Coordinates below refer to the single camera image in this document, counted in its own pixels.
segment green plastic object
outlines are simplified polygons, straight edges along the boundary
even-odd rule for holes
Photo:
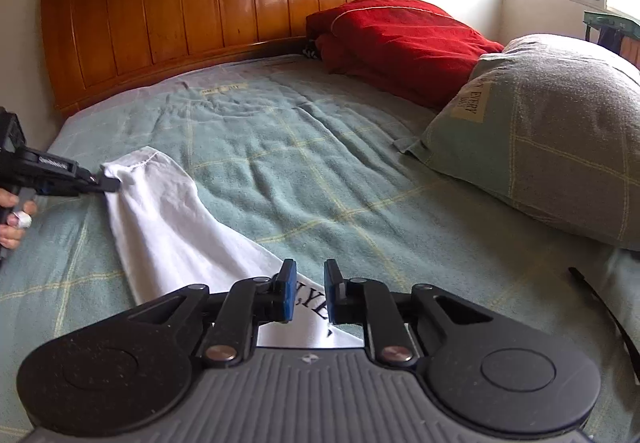
[[[624,35],[640,40],[640,24],[633,19],[615,16],[613,14],[600,14],[598,12],[585,12],[584,23],[596,30],[606,26],[620,30]]]

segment white bandage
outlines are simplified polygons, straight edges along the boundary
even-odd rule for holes
[[[27,212],[14,212],[14,216],[18,218],[16,228],[23,229],[31,226],[31,216]]]

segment hand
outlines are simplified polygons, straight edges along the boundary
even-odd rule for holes
[[[0,207],[13,208],[18,204],[18,197],[0,188]],[[22,208],[30,216],[38,212],[38,207],[33,201],[27,201]],[[0,225],[0,245],[4,248],[15,249],[20,245],[20,239],[24,235],[24,229],[17,229],[18,218],[9,214],[6,225]]]

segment bed sheet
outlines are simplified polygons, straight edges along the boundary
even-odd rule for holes
[[[613,324],[567,273],[577,266],[640,339],[633,254],[551,229],[393,143],[433,114],[284,56],[221,65],[112,97],[67,120],[50,151],[97,170],[143,146],[174,158],[207,209],[321,282],[347,276],[408,291],[430,282],[549,333],[602,370],[586,426],[597,441],[638,432],[640,406]],[[44,341],[133,305],[101,196],[46,198],[0,271],[0,442],[30,428],[15,373]]]

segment yellow patch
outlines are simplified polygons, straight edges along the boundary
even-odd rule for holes
[[[200,91],[200,95],[213,95],[215,93],[225,93],[231,89],[247,89],[248,87],[249,84],[247,84],[246,82],[241,82],[239,84],[229,84],[228,86],[218,86],[213,89],[203,89],[202,91]]]
[[[491,81],[482,80],[464,87],[456,97],[458,102],[451,108],[452,118],[461,118],[482,124],[484,121],[484,109],[489,99]]]

